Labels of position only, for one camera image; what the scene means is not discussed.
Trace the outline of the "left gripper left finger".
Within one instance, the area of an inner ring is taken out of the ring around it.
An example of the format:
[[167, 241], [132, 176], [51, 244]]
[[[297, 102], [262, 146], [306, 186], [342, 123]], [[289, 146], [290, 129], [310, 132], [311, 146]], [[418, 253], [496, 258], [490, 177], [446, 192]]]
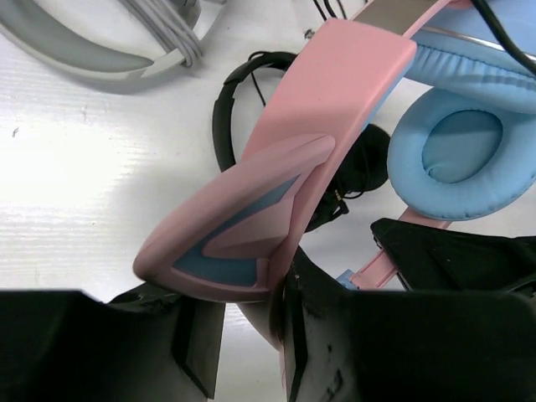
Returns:
[[153, 288], [109, 303], [81, 291], [3, 291], [4, 401], [206, 401], [225, 306]]

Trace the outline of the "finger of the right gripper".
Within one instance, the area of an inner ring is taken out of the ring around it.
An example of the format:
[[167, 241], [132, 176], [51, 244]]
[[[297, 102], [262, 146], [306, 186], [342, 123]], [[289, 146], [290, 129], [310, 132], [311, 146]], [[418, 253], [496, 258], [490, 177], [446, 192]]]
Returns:
[[535, 292], [533, 236], [469, 234], [386, 218], [371, 230], [407, 290]]

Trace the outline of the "pink blue cat-ear headphones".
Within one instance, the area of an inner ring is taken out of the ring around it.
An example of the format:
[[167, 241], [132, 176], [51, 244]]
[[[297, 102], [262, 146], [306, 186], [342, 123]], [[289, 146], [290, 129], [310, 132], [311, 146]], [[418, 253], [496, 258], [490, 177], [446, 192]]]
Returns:
[[[327, 20], [284, 74], [240, 161], [173, 210], [133, 262], [142, 280], [232, 302], [275, 347], [281, 284], [323, 192], [403, 78], [429, 86], [394, 131], [388, 170], [404, 218], [440, 227], [509, 205], [531, 185], [532, 1], [372, 1]], [[417, 161], [457, 112], [495, 116], [502, 140], [456, 181]]]

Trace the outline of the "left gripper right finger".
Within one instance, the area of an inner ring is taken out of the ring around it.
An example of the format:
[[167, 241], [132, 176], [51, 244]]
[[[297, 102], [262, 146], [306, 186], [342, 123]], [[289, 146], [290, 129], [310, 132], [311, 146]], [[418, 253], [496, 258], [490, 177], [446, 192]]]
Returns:
[[290, 401], [535, 398], [535, 306], [525, 297], [351, 291], [298, 251], [284, 305]]

